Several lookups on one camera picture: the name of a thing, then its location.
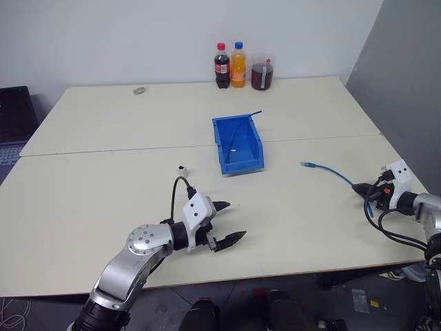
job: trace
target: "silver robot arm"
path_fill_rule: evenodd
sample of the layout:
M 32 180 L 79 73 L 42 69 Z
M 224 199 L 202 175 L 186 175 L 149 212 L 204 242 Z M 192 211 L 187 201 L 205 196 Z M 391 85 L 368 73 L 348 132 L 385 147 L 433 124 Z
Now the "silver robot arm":
M 216 211 L 229 206 L 196 193 L 183 208 L 181 222 L 166 220 L 134 229 L 123 249 L 111 260 L 93 287 L 90 297 L 68 331 L 118 331 L 130 320 L 129 311 L 151 274 L 173 250 L 208 244 L 211 250 L 229 247 L 245 234 L 235 232 L 216 241 L 210 221 Z
M 365 201 L 376 201 L 377 208 L 384 210 L 379 217 L 380 227 L 380 219 L 391 210 L 412 216 L 423 226 L 427 241 L 424 246 L 425 266 L 429 269 L 426 301 L 430 317 L 441 325 L 441 197 L 410 192 L 412 177 L 403 160 L 386 165 L 377 183 L 381 181 L 385 183 L 380 186 L 356 184 L 353 189 L 363 195 Z

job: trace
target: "white table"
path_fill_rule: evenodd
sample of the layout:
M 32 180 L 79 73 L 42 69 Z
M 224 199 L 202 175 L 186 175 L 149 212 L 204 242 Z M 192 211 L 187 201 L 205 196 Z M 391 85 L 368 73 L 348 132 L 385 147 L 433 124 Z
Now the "white table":
M 175 252 L 148 286 L 341 270 L 423 258 L 373 229 L 362 199 L 337 176 L 373 182 L 400 157 L 380 135 L 263 144 L 265 169 L 221 176 L 215 146 L 23 157 L 0 187 L 0 297 L 89 292 L 127 234 L 168 218 L 176 167 L 191 184 L 232 206 L 214 234 L 247 234 L 219 253 Z M 413 191 L 424 192 L 418 180 Z M 185 202 L 178 189 L 176 214 Z M 424 239 L 420 225 L 390 216 L 391 230 Z
M 270 90 L 215 83 L 68 88 L 21 156 L 214 144 L 212 118 L 257 110 L 262 141 L 378 134 L 336 77 L 276 79 Z

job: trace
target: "blue cable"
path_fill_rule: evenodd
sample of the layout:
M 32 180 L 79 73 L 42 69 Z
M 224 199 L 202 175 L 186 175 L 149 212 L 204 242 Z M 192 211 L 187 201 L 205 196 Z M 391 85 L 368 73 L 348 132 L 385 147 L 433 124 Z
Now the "blue cable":
M 244 124 L 247 120 L 248 120 L 248 118 L 250 118 L 251 116 L 253 116 L 253 115 L 255 115 L 255 114 L 260 114 L 262 112 L 262 110 L 259 110 L 258 112 L 253 112 L 253 113 L 251 113 L 251 114 L 248 114 L 246 117 L 244 117 L 244 119 L 236 126 L 236 129 L 234 129 L 234 132 L 233 132 L 233 134 L 232 134 L 232 138 L 231 138 L 231 140 L 230 140 L 230 142 L 229 142 L 229 147 L 228 147 L 228 154 L 227 154 L 227 158 L 226 158 L 226 162 L 229 162 L 229 154 L 230 154 L 230 152 L 231 152 L 231 150 L 232 150 L 232 147 L 233 147 L 233 142 L 234 142 L 234 139 L 236 138 L 236 133 L 237 133 L 237 130 L 239 129 L 239 127 L 242 125 L 242 124 Z
M 341 179 L 344 179 L 350 186 L 353 185 L 353 183 L 350 180 L 348 180 L 347 177 L 343 176 L 339 172 L 336 172 L 334 169 L 331 169 L 331 168 L 326 167 L 324 165 L 321 166 L 320 164 L 315 164 L 312 162 L 300 162 L 300 165 L 304 166 L 304 167 L 308 167 L 308 168 L 320 168 L 320 169 L 328 170 L 328 171 L 332 172 L 333 174 L 336 174 L 337 176 L 339 176 Z M 373 217 L 373 211 L 372 211 L 371 205 L 369 203 L 367 204 L 367 209 L 369 210 L 369 214 L 371 215 L 371 217 Z

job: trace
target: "blue plastic bin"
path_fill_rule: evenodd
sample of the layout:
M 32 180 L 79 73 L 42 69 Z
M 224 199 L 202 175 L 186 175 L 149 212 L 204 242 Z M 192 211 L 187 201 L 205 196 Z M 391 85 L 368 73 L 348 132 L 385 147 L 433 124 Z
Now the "blue plastic bin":
M 222 174 L 264 167 L 262 141 L 250 114 L 213 119 L 213 128 Z

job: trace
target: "laptop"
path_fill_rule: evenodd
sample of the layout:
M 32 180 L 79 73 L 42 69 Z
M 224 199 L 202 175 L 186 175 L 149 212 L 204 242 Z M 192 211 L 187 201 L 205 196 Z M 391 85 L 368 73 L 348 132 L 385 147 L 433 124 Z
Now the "laptop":
M 0 88 L 0 183 L 38 126 L 28 87 Z

